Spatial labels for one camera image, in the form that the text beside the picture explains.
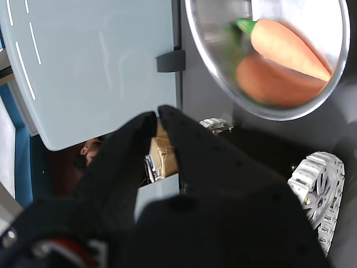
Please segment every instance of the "silver bowl rim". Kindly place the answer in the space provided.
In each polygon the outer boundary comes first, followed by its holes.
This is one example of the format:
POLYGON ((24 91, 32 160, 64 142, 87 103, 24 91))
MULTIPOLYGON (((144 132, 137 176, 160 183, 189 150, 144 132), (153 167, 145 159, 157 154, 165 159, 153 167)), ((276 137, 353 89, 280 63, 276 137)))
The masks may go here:
POLYGON ((246 111, 264 119, 273 120, 273 121, 288 121, 294 120, 301 117, 304 117, 314 110, 318 109, 332 94, 332 92, 337 87, 341 76, 345 70, 346 62, 348 58, 348 53, 350 49, 350 38, 351 38, 351 29, 350 29, 350 17, 348 13, 348 7, 346 0, 338 0, 340 3, 341 8, 341 15, 342 15, 342 46, 339 56, 339 61, 335 72, 328 82, 326 87, 322 90, 322 92, 316 96, 314 99, 305 103, 298 107, 287 108, 287 109, 273 109, 269 107, 265 107, 259 104, 254 103, 253 101, 249 100, 248 98, 242 98, 235 95, 226 85, 222 78, 217 71, 217 68, 212 61, 212 58, 209 53, 205 50, 203 46, 202 39, 197 32, 197 22, 196 18, 194 17, 195 8, 192 6, 192 2, 194 0, 185 0, 186 6, 186 14, 187 19, 189 21, 189 26, 191 29, 192 36, 194 38, 194 42, 196 47, 201 55, 203 62, 205 63, 206 67, 208 68, 210 74, 213 76, 216 83, 221 87, 221 89, 232 99, 236 104, 241 106, 246 111))

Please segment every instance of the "dark hair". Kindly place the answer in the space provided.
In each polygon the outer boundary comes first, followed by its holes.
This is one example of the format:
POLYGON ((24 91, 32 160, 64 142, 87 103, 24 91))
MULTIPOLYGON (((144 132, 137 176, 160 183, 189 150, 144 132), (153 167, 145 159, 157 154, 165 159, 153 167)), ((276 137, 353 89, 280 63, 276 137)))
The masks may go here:
POLYGON ((80 151, 83 148, 81 148, 79 150, 79 152, 76 154, 76 156, 74 157, 74 161, 73 161, 73 165, 74 168, 78 171, 84 171, 87 167, 87 160, 86 160, 86 155, 81 155, 80 151))

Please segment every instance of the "white gear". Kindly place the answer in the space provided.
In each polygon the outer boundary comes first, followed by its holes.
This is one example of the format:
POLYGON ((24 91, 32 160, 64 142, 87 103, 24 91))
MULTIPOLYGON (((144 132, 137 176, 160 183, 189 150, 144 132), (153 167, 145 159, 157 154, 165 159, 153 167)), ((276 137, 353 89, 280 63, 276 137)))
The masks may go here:
POLYGON ((302 160, 288 181, 312 228, 318 230, 325 255, 329 253, 335 232, 344 175, 344 164, 338 157, 316 152, 302 160))

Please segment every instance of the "toy carrot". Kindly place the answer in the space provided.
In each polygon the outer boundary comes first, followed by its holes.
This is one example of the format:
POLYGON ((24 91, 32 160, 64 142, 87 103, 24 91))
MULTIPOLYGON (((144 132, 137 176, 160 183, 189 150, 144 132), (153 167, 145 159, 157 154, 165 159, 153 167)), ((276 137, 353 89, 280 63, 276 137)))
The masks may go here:
POLYGON ((236 68, 240 88, 259 103, 295 107, 316 97, 326 82, 301 79, 300 73, 269 62, 258 54, 249 55, 236 68))
POLYGON ((254 49, 269 60, 328 82, 331 74, 311 49, 291 30, 273 20, 237 20, 254 49))

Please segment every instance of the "orange carrot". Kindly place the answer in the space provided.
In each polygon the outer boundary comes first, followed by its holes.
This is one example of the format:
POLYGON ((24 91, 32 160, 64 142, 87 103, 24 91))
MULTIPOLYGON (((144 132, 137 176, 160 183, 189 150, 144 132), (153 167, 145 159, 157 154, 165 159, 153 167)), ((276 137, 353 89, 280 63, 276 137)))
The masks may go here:
POLYGON ((245 57, 235 75, 240 88, 255 101, 280 107, 305 104, 326 84, 320 79, 301 78, 302 74, 269 62, 258 54, 245 57))
POLYGON ((291 30, 273 20, 237 20, 254 49, 269 60, 328 82, 331 74, 311 49, 291 30))

